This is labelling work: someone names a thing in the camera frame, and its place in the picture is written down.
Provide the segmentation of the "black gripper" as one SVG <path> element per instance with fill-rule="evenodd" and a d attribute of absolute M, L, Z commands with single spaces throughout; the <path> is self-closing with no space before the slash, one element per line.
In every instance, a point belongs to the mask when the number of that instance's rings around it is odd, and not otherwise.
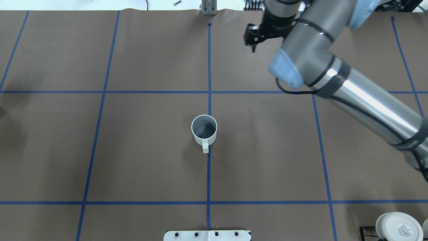
<path fill-rule="evenodd" d="M 248 23 L 244 33 L 244 43 L 245 46 L 251 48 L 252 53 L 255 53 L 256 46 L 259 43 L 267 40 L 267 37 L 260 33 L 260 26 Z"/>

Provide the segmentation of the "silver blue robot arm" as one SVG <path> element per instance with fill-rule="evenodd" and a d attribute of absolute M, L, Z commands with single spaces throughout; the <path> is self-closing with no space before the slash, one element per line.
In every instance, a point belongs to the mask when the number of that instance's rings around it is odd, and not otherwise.
<path fill-rule="evenodd" d="M 266 0 L 260 25 L 246 26 L 244 41 L 283 38 L 269 63 L 276 83 L 291 94 L 332 101 L 397 151 L 427 179 L 427 119 L 335 56 L 330 47 L 346 28 L 359 28 L 382 0 L 312 0 L 298 17 L 299 0 Z"/>

